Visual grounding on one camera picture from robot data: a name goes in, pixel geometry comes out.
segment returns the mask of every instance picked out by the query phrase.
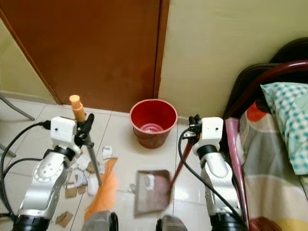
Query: checkered pillow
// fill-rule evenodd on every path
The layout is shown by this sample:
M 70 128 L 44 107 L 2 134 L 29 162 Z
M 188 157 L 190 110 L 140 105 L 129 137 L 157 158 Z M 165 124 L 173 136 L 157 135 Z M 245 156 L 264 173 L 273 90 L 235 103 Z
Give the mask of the checkered pillow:
M 295 174 L 308 174 L 308 85 L 271 83 L 261 88 L 277 121 Z

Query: orange cap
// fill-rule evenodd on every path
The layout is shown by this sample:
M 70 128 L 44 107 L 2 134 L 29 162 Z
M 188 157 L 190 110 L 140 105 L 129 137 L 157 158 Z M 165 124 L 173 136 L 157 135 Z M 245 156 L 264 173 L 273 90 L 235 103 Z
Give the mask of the orange cap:
M 83 122 L 86 120 L 86 114 L 83 111 L 83 105 L 80 101 L 79 95 L 71 95 L 69 100 L 72 105 L 73 113 L 77 122 Z

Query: plastic bucket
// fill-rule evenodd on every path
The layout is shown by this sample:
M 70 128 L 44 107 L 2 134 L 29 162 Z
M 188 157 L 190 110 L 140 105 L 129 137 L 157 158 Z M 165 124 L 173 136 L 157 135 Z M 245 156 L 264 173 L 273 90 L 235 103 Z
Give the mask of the plastic bucket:
M 163 100 L 144 100 L 130 111 L 130 121 L 139 143 L 146 148 L 163 145 L 178 121 L 175 108 Z

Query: tiled floor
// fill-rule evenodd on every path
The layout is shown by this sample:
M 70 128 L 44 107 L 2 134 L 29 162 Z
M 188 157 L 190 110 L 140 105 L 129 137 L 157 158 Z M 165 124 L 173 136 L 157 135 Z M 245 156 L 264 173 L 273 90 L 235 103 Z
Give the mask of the tiled floor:
M 17 100 L 11 100 L 11 102 L 35 117 L 36 121 L 51 119 L 55 116 L 73 117 L 69 106 L 51 106 Z M 185 125 L 176 125 L 162 147 L 149 150 L 139 145 L 132 131 L 128 114 L 91 108 L 86 108 L 86 112 L 92 112 L 95 115 L 91 138 L 95 143 L 97 158 L 99 160 L 102 158 L 102 148 L 105 145 L 111 145 L 113 155 L 118 157 L 114 171 L 119 181 L 119 187 L 113 210 L 118 215 L 121 231 L 154 231 L 157 219 L 163 214 L 179 217 L 189 231 L 211 230 L 205 206 L 204 187 L 186 169 L 180 173 L 175 185 L 174 200 L 164 213 L 142 218 L 134 218 L 133 216 L 135 195 L 128 192 L 128 187 L 135 183 L 136 171 L 139 169 L 167 169 L 173 175 L 176 165 L 179 163 L 177 139 L 181 131 L 186 128 Z M 7 145 L 22 128 L 31 123 L 34 122 L 27 120 L 0 101 L 0 142 L 2 144 Z M 17 154 L 14 160 L 25 157 L 42 158 L 50 147 L 49 132 L 43 128 L 33 128 L 13 146 L 12 151 Z M 7 157 L 5 164 L 7 165 L 11 160 L 11 157 Z M 191 154 L 188 163 L 197 172 L 200 172 L 196 156 Z M 17 164 L 11 169 L 5 180 L 7 194 L 15 212 L 31 183 L 34 165 L 35 163 L 30 161 Z M 85 208 L 91 203 L 93 197 L 84 193 L 75 198 L 65 199 L 64 190 L 60 194 L 55 217 L 65 211 L 71 212 L 74 217 L 65 229 L 52 222 L 48 230 L 81 230 Z M 5 211 L 2 202 L 0 210 L 1 212 Z M 8 231 L 11 228 L 12 223 L 9 220 L 1 220 L 0 230 Z

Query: brown door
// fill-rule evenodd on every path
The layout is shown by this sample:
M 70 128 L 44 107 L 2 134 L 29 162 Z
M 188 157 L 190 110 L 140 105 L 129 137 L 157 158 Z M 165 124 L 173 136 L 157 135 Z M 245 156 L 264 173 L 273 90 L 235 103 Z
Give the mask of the brown door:
M 2 0 L 1 16 L 58 101 L 129 111 L 153 98 L 159 4 Z

